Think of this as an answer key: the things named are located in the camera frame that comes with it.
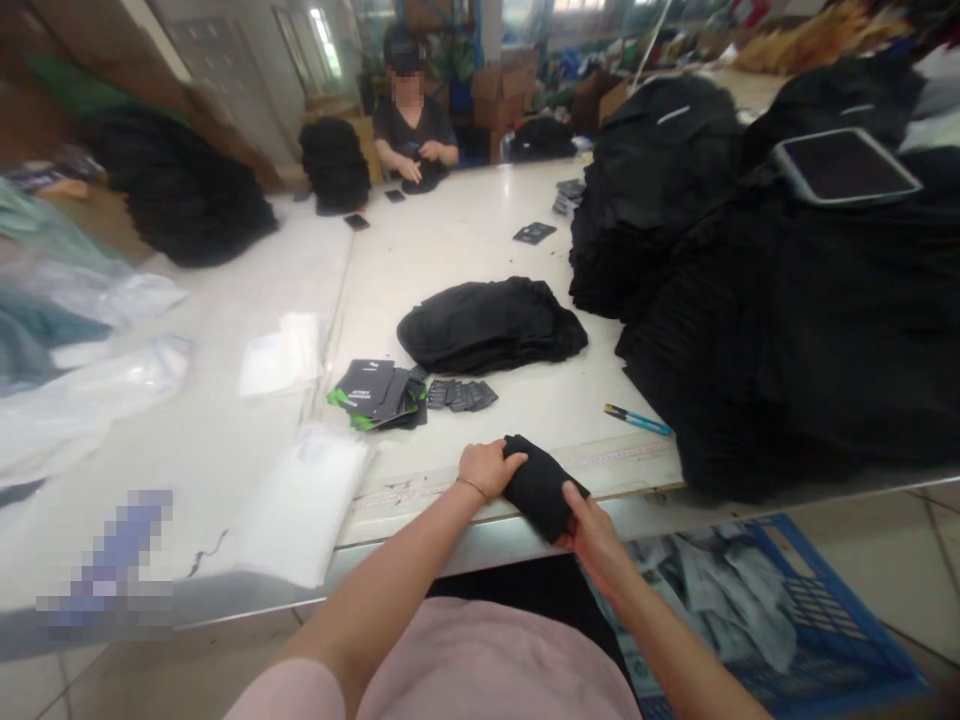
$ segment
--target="black shirt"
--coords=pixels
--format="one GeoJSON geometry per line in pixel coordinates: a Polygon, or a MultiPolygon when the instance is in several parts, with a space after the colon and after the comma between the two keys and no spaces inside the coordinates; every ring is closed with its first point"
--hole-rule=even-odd
{"type": "Polygon", "coordinates": [[[420,122],[415,128],[407,124],[389,96],[382,98],[373,113],[373,137],[386,140],[394,152],[413,159],[420,158],[418,151],[428,140],[442,145],[457,144],[450,118],[436,100],[426,95],[420,122]]]}

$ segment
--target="person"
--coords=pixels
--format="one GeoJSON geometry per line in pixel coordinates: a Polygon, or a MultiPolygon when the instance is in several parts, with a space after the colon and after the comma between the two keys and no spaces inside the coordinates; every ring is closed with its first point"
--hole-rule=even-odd
{"type": "Polygon", "coordinates": [[[451,168],[460,162],[457,138],[440,104],[423,93],[423,55],[417,37],[401,25],[383,38],[383,59],[390,79],[373,114],[373,146],[380,164],[412,183],[422,179],[421,162],[451,168]]]}
{"type": "MultiPolygon", "coordinates": [[[[504,459],[503,447],[503,440],[467,446],[457,480],[347,576],[227,720],[641,717],[622,657],[618,668],[584,632],[487,601],[424,600],[471,519],[526,462],[522,454],[504,459]]],[[[563,494],[573,518],[559,544],[576,554],[636,638],[676,717],[770,720],[647,585],[596,501],[570,482],[563,494]]],[[[574,562],[570,555],[551,560],[574,562]]],[[[512,566],[521,568],[514,584],[523,584],[525,566],[541,562],[512,566]]],[[[576,587],[567,592],[576,595],[576,587]]],[[[556,604],[564,593],[544,595],[556,604]]],[[[613,647],[619,653],[615,639],[613,647]]]]}

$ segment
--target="clear plastic bag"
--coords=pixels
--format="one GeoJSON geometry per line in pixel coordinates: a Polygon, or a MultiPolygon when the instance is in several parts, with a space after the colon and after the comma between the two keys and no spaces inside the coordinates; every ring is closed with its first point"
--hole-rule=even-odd
{"type": "Polygon", "coordinates": [[[170,278],[138,272],[121,260],[101,273],[24,255],[0,267],[0,282],[115,328],[154,320],[189,294],[170,278]]]}
{"type": "Polygon", "coordinates": [[[167,335],[0,400],[0,488],[63,472],[96,450],[115,420],[179,392],[190,349],[167,335]]]}

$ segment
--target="tablet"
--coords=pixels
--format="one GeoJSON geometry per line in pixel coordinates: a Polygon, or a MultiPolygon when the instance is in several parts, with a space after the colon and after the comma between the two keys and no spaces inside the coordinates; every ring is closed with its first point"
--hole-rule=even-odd
{"type": "Polygon", "coordinates": [[[797,195],[817,205],[893,202],[923,188],[861,128],[784,140],[773,157],[797,195]]]}

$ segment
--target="black cap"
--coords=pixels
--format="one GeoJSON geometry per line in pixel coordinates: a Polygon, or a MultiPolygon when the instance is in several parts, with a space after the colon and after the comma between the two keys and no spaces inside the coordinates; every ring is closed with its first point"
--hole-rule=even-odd
{"type": "Polygon", "coordinates": [[[383,35],[383,60],[398,75],[423,69],[423,50],[417,36],[403,25],[392,25],[383,35]]]}

